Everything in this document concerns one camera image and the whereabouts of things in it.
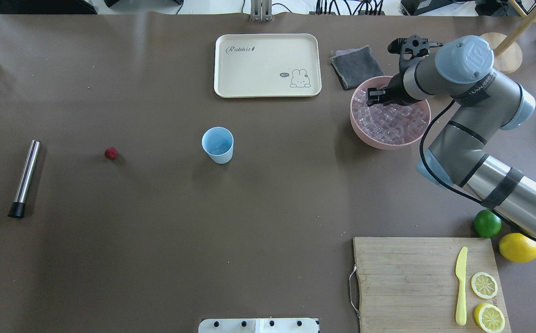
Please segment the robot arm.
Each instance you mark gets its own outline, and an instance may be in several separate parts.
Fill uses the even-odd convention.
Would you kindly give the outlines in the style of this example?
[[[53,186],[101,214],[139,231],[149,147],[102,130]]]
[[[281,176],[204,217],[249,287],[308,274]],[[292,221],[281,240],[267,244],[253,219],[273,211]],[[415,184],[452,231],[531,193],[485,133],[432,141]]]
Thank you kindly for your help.
[[[536,182],[484,151],[498,130],[512,130],[532,116],[534,97],[494,68],[486,40],[468,35],[449,43],[410,36],[388,46],[399,73],[368,90],[368,104],[412,105],[448,95],[459,105],[427,149],[421,171],[431,181],[494,210],[536,238]]]

